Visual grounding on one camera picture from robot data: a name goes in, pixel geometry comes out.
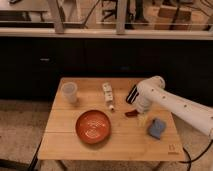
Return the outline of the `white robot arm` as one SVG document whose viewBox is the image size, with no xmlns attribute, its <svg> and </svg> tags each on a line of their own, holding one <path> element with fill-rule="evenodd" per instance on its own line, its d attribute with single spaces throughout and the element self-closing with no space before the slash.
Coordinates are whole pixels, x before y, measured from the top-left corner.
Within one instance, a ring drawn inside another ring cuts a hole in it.
<svg viewBox="0 0 213 171">
<path fill-rule="evenodd" d="M 137 91 L 134 105 L 140 114 L 146 113 L 152 103 L 158 103 L 213 140 L 213 108 L 167 92 L 160 76 L 140 81 Z"/>
</svg>

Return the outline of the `translucent yellowish gripper finger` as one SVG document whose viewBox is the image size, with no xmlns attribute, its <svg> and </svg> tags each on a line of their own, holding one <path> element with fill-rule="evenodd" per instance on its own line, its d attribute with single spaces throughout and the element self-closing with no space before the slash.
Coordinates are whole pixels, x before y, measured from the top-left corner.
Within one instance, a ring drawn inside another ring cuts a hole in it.
<svg viewBox="0 0 213 171">
<path fill-rule="evenodd" d="M 138 115 L 138 125 L 140 127 L 143 127 L 146 125 L 146 121 L 148 119 L 148 115 L 146 113 L 143 113 L 143 114 L 139 114 Z"/>
</svg>

